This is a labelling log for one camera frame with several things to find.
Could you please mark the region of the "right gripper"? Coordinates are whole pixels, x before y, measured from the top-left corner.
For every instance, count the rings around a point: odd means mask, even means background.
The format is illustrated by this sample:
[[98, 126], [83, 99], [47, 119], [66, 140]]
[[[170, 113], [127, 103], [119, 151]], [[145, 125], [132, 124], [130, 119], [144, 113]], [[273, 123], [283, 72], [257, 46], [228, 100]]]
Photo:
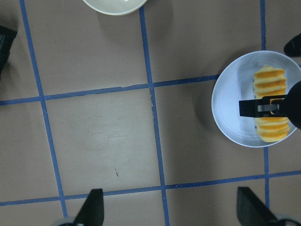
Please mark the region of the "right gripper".
[[[284, 101], [280, 112], [277, 103]], [[296, 83], [286, 96], [265, 96], [261, 99], [240, 100], [239, 115], [243, 117], [286, 117], [301, 129], [301, 82]]]

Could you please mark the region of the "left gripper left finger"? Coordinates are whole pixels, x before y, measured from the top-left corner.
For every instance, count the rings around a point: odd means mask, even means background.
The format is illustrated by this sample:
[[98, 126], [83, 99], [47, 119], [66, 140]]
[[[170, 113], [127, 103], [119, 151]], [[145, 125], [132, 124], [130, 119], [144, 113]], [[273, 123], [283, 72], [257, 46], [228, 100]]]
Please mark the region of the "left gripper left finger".
[[92, 189], [73, 221], [74, 226], [102, 226], [104, 222], [103, 190]]

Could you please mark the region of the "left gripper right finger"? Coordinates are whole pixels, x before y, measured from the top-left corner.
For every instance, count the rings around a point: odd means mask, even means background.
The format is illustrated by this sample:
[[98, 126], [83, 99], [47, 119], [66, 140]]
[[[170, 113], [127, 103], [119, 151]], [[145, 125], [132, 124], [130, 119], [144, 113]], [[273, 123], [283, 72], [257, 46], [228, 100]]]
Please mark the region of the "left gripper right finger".
[[242, 226], [281, 226], [282, 222], [249, 187], [238, 187], [236, 213]]

